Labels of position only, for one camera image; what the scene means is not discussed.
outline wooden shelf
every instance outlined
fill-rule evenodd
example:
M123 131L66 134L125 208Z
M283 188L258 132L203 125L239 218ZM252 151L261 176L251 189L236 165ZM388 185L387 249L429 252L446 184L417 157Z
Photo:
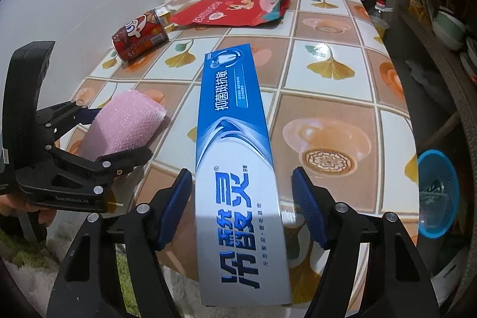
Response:
M406 10L400 9L399 15L429 53L449 88L456 104L457 112L469 147L472 173L474 177L474 203L477 209L477 89L462 68L459 55L450 51L430 29L424 28ZM460 298L477 274L477 212L474 216L472 241L462 281L457 291L456 300Z

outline human hand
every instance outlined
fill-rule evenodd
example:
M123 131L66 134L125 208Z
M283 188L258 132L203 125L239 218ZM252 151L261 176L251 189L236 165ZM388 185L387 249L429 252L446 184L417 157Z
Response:
M0 196L0 205L23 212L40 211L40 214L38 215L38 223L46 224L48 227L56 216L56 209L40 208L39 206L32 205L25 200L21 193L18 192Z

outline red can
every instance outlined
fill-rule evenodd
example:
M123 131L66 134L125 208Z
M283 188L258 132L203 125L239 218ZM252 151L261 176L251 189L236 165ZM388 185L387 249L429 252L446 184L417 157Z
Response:
M113 45L121 60L130 61L167 38L161 18L154 9L121 27L113 35Z

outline toothpaste box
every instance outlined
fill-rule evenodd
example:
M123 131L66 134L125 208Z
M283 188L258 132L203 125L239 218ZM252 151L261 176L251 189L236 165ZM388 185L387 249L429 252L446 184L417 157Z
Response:
M196 228L202 304L292 302L270 140L248 44L204 60Z

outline plastic bottle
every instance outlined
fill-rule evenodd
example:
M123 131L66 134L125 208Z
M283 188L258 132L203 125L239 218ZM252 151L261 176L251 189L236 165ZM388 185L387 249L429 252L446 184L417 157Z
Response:
M371 22L378 31L381 40L384 38L386 30L389 29L389 23L385 21L384 13L391 12L391 7L386 7L386 3L382 0L376 1L376 6L368 11Z

